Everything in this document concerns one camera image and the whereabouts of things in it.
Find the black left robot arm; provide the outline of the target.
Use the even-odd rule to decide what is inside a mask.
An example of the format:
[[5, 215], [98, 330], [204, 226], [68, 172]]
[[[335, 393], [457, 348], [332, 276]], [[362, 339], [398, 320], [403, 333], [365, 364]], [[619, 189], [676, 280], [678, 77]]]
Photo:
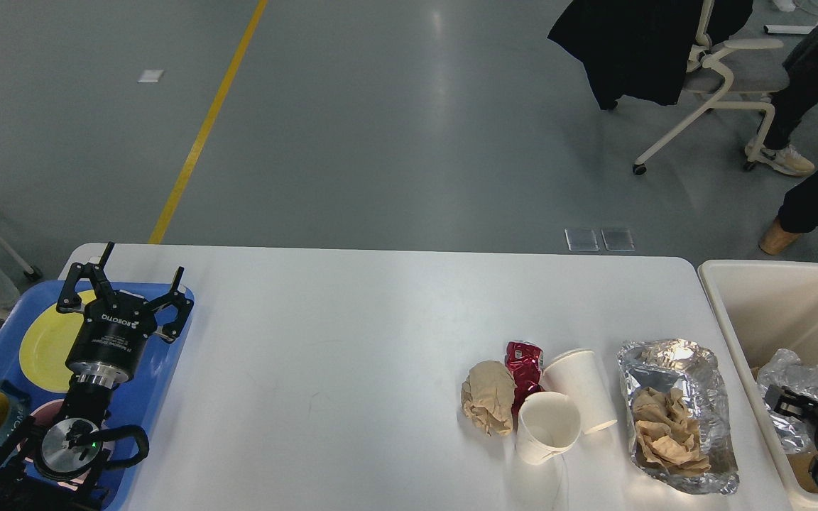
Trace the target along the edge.
[[100, 258], [24, 294], [0, 330], [0, 510], [117, 510], [149, 455], [195, 305]]

